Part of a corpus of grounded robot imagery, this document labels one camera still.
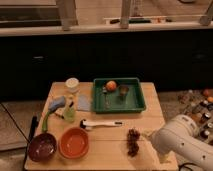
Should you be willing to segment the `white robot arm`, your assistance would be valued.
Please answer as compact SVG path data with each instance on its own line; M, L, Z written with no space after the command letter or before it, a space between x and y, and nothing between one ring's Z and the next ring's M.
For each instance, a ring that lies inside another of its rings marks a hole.
M213 171L213 146L195 138L196 122L187 115L177 115L150 136L153 148L161 155L173 151L205 171Z

